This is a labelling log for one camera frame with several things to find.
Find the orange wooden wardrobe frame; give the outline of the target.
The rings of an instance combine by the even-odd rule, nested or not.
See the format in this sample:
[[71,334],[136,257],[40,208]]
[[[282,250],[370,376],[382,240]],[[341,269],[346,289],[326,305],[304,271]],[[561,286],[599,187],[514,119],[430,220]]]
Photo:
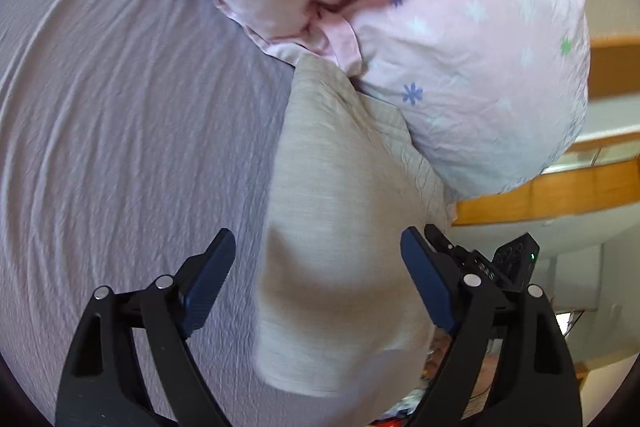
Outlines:
[[591,41],[589,108],[593,126],[570,148],[592,164],[546,173],[516,190],[460,202],[456,227],[505,225],[581,215],[639,200],[639,156],[601,160],[614,148],[639,144],[639,37]]

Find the beige cable-knit sweater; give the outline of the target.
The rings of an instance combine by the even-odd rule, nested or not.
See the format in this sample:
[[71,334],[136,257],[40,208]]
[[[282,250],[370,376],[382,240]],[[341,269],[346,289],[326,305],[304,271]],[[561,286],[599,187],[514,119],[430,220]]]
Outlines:
[[435,327],[400,236],[447,228],[445,187],[399,110],[322,58],[295,69],[274,158],[255,362],[271,386],[392,402],[418,381]]

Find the lavender bed sheet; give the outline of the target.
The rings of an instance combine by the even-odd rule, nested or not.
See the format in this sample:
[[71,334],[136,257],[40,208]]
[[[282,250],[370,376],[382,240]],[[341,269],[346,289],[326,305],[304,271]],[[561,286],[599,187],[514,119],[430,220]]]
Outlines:
[[252,290],[292,68],[212,0],[1,0],[1,353],[54,415],[92,292],[142,288],[220,229],[238,253],[190,347],[237,426],[363,426],[421,355],[387,352],[332,399],[266,386]]

